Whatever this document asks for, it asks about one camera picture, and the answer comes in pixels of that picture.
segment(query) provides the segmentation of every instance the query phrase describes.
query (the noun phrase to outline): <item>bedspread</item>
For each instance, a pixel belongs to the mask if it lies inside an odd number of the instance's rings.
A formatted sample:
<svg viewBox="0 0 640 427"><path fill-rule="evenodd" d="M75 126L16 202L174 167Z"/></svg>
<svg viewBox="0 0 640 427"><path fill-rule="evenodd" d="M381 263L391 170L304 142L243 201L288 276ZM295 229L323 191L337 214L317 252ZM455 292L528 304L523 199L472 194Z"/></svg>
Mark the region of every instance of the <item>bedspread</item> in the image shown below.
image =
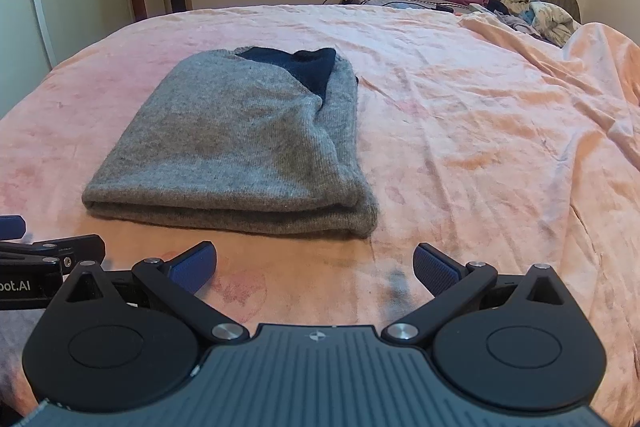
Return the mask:
<svg viewBox="0 0 640 427"><path fill-rule="evenodd" d="M204 50L335 47L360 79L358 157L380 202L370 240L264 237L88 217L80 195L160 80ZM564 49L484 14L285 6L198 10L128 26L56 67L0 121L0 214L26 240L105 240L111 269L202 240L218 271L199 296L258 322L391 322L430 299L427 241L502 273L554 266L606 346L593 406L640 419L640 49L603 25ZM0 312L2 398L35 406L20 348L41 312Z"/></svg>

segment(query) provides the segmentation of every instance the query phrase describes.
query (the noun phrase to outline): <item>metal screw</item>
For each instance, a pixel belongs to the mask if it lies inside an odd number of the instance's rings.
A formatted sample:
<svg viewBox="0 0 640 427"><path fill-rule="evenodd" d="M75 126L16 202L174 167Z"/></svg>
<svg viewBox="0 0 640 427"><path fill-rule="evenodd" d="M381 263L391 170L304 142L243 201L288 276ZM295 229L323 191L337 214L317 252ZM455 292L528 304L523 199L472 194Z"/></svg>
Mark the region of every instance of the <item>metal screw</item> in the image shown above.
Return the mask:
<svg viewBox="0 0 640 427"><path fill-rule="evenodd" d="M232 341L244 333L244 328L239 324L222 323L211 330L211 334L222 341Z"/></svg>
<svg viewBox="0 0 640 427"><path fill-rule="evenodd" d="M395 324L391 324L388 328L386 328L386 333L394 339L408 341L418 334L418 328L411 324L396 322Z"/></svg>

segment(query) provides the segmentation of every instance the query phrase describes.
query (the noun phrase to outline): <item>blue gripper pad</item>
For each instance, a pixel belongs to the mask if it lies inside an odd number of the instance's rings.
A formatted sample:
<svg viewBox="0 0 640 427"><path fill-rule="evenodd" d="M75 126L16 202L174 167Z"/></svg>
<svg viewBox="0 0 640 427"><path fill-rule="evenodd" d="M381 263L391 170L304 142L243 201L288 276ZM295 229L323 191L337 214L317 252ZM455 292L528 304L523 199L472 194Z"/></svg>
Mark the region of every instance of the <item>blue gripper pad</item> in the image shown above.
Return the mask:
<svg viewBox="0 0 640 427"><path fill-rule="evenodd" d="M468 275L468 270L431 245L420 243L414 250L414 273L418 281L437 297Z"/></svg>
<svg viewBox="0 0 640 427"><path fill-rule="evenodd" d="M196 293L216 271L216 249L208 241L167 262L167 277L189 293Z"/></svg>
<svg viewBox="0 0 640 427"><path fill-rule="evenodd" d="M20 216L0 216L0 241L20 239L27 232L27 224Z"/></svg>

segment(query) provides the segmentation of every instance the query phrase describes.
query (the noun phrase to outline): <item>folded gray sweater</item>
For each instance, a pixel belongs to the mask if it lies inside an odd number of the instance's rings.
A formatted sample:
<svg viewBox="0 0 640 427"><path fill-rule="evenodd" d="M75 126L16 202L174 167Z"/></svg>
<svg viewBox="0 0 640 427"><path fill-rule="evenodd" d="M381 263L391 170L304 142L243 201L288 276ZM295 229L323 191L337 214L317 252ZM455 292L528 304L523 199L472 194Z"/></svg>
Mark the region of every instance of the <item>folded gray sweater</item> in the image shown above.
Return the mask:
<svg viewBox="0 0 640 427"><path fill-rule="evenodd" d="M378 207L356 159L356 78L324 103L289 71L215 50L181 61L87 185L98 217L269 234L367 237Z"/></svg>

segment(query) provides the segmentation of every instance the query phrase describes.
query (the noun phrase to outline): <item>pink bedsheet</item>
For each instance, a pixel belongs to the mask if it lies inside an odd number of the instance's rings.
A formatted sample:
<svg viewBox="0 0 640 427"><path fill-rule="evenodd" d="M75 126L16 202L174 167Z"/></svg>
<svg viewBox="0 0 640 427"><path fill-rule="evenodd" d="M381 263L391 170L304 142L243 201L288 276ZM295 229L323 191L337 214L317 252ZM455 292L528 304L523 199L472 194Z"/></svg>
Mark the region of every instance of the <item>pink bedsheet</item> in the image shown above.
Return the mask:
<svg viewBox="0 0 640 427"><path fill-rule="evenodd" d="M370 241L174 230L88 217L80 194L182 58L257 44L334 46L360 79L358 153L380 201ZM430 299L412 275L428 241L504 273L551 263L608 356L593 402L640 419L640 49L586 25L563 49L487 15L301 6L200 10L129 26L70 58L0 121L0 214L27 239L100 234L127 269L209 239L207 302L258 322L389 323ZM2 397L33 396L19 350L40 312L0 313Z"/></svg>

